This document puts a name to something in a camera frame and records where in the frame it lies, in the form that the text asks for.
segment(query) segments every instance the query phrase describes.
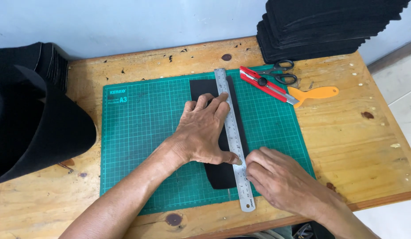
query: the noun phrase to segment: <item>white tile floor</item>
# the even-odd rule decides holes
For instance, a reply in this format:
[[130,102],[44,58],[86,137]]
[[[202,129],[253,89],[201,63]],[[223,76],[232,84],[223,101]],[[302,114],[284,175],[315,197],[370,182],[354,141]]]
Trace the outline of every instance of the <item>white tile floor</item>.
[[[411,146],[411,56],[373,75]],[[355,212],[382,239],[411,239],[411,200]]]

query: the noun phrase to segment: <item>forearm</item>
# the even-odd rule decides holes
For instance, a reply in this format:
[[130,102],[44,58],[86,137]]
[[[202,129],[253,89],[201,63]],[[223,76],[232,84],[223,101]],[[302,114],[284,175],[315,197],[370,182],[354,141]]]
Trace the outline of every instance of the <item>forearm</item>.
[[86,209],[61,239],[122,238],[152,193],[183,165],[179,155],[160,145],[142,164]]
[[380,239],[344,203],[329,206],[328,212],[316,221],[337,239]]

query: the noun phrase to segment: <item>hand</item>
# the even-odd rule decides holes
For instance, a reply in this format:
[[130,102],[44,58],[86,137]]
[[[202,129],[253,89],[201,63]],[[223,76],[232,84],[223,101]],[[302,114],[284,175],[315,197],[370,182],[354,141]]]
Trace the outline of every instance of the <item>hand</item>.
[[336,193],[281,152],[261,147],[253,150],[245,162],[247,179],[273,207],[315,221],[334,208],[347,208]]
[[199,96],[198,102],[186,102],[176,132],[164,143],[171,145],[172,151],[185,162],[242,165],[235,153],[220,150],[217,143],[224,119],[230,111],[227,98],[228,94],[223,92],[217,98],[203,94]]

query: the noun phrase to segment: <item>metal ruler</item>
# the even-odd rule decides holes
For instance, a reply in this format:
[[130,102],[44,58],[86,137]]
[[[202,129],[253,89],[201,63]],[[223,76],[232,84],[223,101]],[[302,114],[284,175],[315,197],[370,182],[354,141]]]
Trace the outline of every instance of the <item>metal ruler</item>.
[[250,181],[246,176],[246,165],[244,152],[242,151],[242,145],[238,132],[238,125],[236,124],[234,106],[232,104],[232,98],[230,97],[230,91],[228,82],[226,81],[226,71],[224,68],[214,70],[214,76],[216,77],[216,84],[219,94],[226,91],[229,94],[226,102],[230,106],[230,111],[224,120],[224,126],[226,129],[226,135],[228,137],[229,150],[238,155],[242,160],[242,165],[233,165],[236,187],[238,188],[238,195],[240,197],[241,210],[244,212],[251,212],[256,209],[254,204],[253,192],[251,191]]

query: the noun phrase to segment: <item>light blue wall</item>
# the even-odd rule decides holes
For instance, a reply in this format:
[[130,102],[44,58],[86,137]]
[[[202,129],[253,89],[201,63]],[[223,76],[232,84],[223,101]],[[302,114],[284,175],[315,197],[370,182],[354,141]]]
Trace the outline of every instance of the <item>light blue wall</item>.
[[[265,3],[5,0],[0,1],[0,48],[54,42],[73,58],[90,58],[251,36]],[[402,17],[361,47],[365,62],[411,41],[411,8]]]

